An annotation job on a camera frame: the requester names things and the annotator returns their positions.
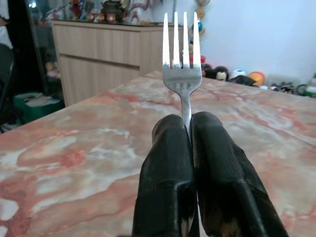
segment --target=stainless steel fork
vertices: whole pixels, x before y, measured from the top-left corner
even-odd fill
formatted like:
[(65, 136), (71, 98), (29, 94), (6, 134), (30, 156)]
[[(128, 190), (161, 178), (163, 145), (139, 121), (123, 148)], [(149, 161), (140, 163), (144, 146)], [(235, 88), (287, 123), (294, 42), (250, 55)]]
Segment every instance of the stainless steel fork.
[(162, 77), (164, 84), (177, 93), (181, 99), (182, 119), (187, 127), (189, 139), (191, 140), (191, 105), (190, 95), (202, 83), (201, 56), (198, 34), (198, 16), (194, 13), (193, 30), (193, 68), (190, 68), (189, 60), (189, 40), (188, 40), (188, 20), (187, 13), (184, 13), (183, 30), (183, 69), (180, 66), (179, 56), (179, 32), (178, 13), (174, 13), (174, 45), (173, 45), (173, 68), (170, 68), (169, 54), (169, 30), (168, 15), (164, 15), (163, 23), (163, 52), (162, 52)]

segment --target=fork handle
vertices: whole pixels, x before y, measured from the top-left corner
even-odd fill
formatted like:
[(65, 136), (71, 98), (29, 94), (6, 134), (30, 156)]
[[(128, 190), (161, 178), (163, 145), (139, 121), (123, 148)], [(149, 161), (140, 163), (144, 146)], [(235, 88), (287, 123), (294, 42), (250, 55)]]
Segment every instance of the fork handle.
[(180, 97), (181, 107), (182, 107), (182, 120), (187, 127), (189, 141), (191, 143), (191, 105), (190, 105), (190, 95), (184, 95)]

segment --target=fork tine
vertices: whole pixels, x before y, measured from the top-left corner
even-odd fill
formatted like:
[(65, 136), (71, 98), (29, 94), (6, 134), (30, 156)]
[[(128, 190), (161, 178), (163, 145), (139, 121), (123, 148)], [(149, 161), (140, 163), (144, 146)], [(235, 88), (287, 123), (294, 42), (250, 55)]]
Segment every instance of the fork tine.
[(199, 46), (199, 33), (198, 33), (198, 15), (194, 12), (194, 29), (193, 29), (193, 67), (201, 68), (201, 53)]
[(190, 68), (187, 12), (183, 14), (183, 68)]
[(173, 67), (180, 68), (178, 13), (174, 12)]
[(164, 15), (163, 22), (162, 65), (170, 67), (168, 13)]

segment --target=marble table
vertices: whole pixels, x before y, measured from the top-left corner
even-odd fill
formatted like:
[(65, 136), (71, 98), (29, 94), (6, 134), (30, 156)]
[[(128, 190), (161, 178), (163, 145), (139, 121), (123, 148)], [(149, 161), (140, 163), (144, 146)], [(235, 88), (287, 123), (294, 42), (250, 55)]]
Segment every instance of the marble table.
[[(315, 236), (316, 100), (204, 79), (192, 109), (245, 150), (290, 236)], [(130, 234), (151, 131), (168, 114), (179, 98), (155, 72), (1, 135), (0, 237)]]

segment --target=chair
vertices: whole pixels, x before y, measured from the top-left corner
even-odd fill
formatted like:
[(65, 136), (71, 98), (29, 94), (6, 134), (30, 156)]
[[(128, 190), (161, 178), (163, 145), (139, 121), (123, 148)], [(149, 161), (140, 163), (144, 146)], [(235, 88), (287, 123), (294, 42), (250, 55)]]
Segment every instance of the chair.
[(5, 44), (0, 43), (0, 132), (1, 124), (14, 122), (19, 119), (22, 124), (22, 112), (15, 108), (12, 98), (9, 97), (12, 86), (12, 71), (14, 66), (14, 54)]

